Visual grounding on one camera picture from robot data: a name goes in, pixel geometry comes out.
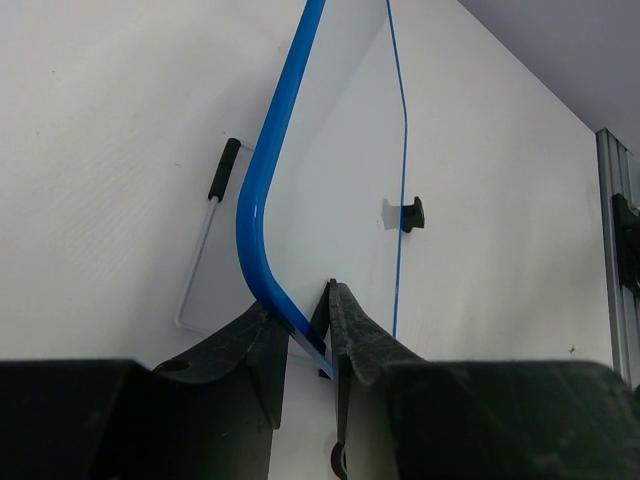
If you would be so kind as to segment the blue framed whiteboard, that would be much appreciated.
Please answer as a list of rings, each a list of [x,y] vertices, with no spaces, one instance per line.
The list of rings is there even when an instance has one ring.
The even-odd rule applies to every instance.
[[[241,187],[236,245],[255,299],[326,372],[312,316],[330,280],[397,330],[407,133],[390,3],[307,2]]]

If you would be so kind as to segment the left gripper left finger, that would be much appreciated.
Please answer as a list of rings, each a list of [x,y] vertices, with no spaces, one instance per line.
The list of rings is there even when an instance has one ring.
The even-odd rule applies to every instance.
[[[264,479],[288,333],[260,305],[147,369],[132,360],[1,365],[5,479]]]

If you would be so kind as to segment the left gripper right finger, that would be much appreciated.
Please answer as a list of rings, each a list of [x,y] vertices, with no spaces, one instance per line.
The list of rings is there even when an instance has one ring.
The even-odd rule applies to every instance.
[[[422,359],[325,289],[341,479],[635,479],[639,394],[589,361]]]

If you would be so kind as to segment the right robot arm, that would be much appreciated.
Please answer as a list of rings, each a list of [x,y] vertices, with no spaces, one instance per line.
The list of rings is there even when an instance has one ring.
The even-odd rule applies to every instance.
[[[619,282],[639,297],[639,208],[621,193],[612,196]]]

